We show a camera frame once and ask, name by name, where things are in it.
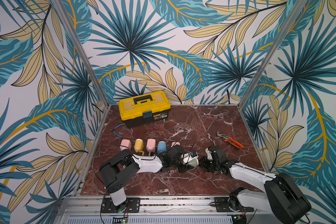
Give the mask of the green pencil sharpener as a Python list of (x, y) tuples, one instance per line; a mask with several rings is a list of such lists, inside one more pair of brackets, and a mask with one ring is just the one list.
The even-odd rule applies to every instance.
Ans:
[(188, 161), (188, 171), (195, 170), (199, 166), (199, 160), (197, 158)]

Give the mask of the blue pencil sharpener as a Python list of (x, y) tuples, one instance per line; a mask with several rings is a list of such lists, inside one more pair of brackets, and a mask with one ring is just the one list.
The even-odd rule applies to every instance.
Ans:
[(161, 154), (167, 151), (167, 144), (165, 141), (158, 142), (157, 154)]

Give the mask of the yellow pencil sharpener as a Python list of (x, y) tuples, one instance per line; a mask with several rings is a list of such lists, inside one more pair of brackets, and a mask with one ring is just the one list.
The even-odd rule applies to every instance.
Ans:
[(134, 144), (134, 150), (136, 153), (141, 153), (144, 156), (144, 142), (142, 139), (136, 139)]

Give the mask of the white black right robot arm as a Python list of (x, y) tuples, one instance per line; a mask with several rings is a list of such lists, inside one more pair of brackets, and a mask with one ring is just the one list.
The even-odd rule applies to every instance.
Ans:
[(231, 211), (255, 208), (273, 214), (284, 224), (295, 224), (311, 210), (309, 200), (288, 174), (266, 173), (229, 160), (219, 146), (205, 152), (207, 155), (199, 160), (202, 169), (241, 180), (259, 190), (238, 188), (231, 192), (226, 203)]

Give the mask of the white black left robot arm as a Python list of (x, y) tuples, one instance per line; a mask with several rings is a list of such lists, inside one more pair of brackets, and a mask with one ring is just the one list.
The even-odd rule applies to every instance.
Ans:
[(198, 153), (185, 153), (180, 145), (154, 156), (138, 156), (125, 148), (99, 168), (102, 183), (116, 207), (127, 204), (124, 187), (138, 173), (164, 173), (177, 169), (179, 173), (194, 170), (199, 165)]

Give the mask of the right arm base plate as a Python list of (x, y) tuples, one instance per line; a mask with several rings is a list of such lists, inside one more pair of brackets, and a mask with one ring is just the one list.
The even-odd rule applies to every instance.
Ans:
[(215, 197), (213, 204), (217, 212), (240, 212), (242, 210), (237, 199), (233, 197)]

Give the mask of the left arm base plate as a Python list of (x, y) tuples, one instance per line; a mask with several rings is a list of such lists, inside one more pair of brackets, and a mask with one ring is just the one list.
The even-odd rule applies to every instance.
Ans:
[(111, 198), (104, 198), (101, 204), (100, 212), (103, 214), (108, 213), (138, 213), (140, 210), (141, 199), (139, 197), (128, 197), (120, 205), (114, 205)]

